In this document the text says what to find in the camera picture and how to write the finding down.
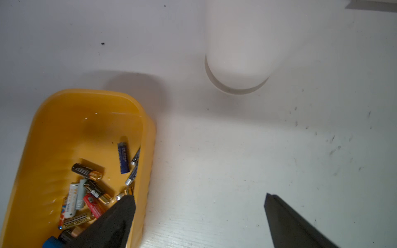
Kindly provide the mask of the red battery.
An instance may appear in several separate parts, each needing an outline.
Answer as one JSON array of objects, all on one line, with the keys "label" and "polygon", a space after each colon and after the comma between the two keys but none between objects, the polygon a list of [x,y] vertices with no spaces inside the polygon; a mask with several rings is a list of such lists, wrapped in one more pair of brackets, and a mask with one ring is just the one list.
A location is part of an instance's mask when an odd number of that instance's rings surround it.
[{"label": "red battery", "polygon": [[96,219],[99,219],[105,213],[101,203],[91,193],[86,194],[83,200]]}]

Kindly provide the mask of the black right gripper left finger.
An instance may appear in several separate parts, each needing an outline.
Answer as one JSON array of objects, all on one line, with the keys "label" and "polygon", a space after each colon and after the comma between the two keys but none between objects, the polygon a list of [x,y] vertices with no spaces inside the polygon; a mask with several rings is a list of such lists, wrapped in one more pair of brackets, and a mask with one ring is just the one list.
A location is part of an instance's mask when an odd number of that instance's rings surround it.
[{"label": "black right gripper left finger", "polygon": [[115,203],[91,224],[68,248],[124,248],[131,230],[136,204],[134,196],[127,195]]}]

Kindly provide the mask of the yellow plastic storage box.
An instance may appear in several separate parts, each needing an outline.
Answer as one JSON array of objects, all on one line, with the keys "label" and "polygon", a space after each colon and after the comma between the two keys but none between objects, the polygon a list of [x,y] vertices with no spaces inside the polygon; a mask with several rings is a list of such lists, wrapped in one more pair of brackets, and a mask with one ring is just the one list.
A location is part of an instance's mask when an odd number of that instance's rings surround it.
[{"label": "yellow plastic storage box", "polygon": [[129,95],[69,89],[50,96],[31,124],[1,247],[63,247],[61,233],[87,229],[123,193],[136,205],[126,247],[139,247],[155,138],[154,122]]}]

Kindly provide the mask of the pale green white battery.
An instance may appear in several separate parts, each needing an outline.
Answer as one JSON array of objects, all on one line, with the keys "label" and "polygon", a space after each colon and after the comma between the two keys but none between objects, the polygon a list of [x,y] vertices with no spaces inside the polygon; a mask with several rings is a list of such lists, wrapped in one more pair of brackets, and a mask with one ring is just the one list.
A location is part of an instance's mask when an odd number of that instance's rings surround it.
[{"label": "pale green white battery", "polygon": [[87,179],[81,179],[78,185],[77,191],[77,202],[75,205],[76,210],[81,210],[85,206],[84,197],[86,195],[86,188],[84,184],[86,183]]}]

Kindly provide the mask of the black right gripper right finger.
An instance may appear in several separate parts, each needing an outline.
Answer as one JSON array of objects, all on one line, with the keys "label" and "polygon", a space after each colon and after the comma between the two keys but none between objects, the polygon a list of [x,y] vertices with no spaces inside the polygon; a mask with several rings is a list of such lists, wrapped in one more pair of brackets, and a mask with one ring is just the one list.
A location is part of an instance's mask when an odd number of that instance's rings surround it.
[{"label": "black right gripper right finger", "polygon": [[264,209],[275,248],[336,248],[281,197],[267,194]]}]

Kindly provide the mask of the dark blue AA battery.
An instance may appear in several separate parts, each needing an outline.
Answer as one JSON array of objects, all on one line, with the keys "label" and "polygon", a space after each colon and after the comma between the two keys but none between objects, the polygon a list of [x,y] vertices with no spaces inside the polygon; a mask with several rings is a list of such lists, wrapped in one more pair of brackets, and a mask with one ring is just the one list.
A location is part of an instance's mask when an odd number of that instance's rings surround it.
[{"label": "dark blue AA battery", "polygon": [[42,248],[64,248],[64,247],[65,244],[54,236],[48,238],[42,245]]}]

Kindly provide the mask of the black gold AAA battery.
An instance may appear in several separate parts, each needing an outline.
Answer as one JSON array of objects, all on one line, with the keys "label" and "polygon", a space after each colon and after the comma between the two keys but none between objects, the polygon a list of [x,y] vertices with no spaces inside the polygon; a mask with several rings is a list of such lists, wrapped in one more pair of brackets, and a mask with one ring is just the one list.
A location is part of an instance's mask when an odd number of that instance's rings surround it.
[{"label": "black gold AAA battery", "polygon": [[107,205],[112,202],[113,198],[94,181],[87,180],[83,186],[90,194],[100,200],[103,204]]}]

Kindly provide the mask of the black gold battery lower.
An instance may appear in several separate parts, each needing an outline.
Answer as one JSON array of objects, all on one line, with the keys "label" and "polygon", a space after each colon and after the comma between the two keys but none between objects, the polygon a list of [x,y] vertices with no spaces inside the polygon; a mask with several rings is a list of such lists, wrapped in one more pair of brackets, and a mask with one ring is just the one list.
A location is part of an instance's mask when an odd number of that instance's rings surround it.
[{"label": "black gold battery lower", "polygon": [[72,218],[65,219],[59,229],[69,229],[69,228],[76,227],[81,224],[87,223],[94,219],[95,219],[95,217],[91,212],[84,212],[84,213],[76,215]]}]

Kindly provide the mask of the white cup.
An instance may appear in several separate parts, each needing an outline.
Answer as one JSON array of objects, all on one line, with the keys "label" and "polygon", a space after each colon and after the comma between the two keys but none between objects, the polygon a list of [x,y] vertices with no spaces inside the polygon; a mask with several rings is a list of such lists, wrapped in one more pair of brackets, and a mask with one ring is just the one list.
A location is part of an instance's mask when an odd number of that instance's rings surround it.
[{"label": "white cup", "polygon": [[277,51],[279,1],[206,1],[205,70],[218,90],[246,95],[263,87],[283,60]]}]

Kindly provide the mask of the blue AAA battery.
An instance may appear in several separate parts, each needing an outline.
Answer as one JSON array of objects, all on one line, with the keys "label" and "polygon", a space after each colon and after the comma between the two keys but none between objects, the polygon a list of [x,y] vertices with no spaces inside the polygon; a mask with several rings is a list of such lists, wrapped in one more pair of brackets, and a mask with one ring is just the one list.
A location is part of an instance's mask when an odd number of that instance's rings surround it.
[{"label": "blue AAA battery", "polygon": [[118,156],[120,161],[120,171],[121,174],[126,174],[130,172],[128,147],[125,142],[118,143],[117,147],[118,147]]}]

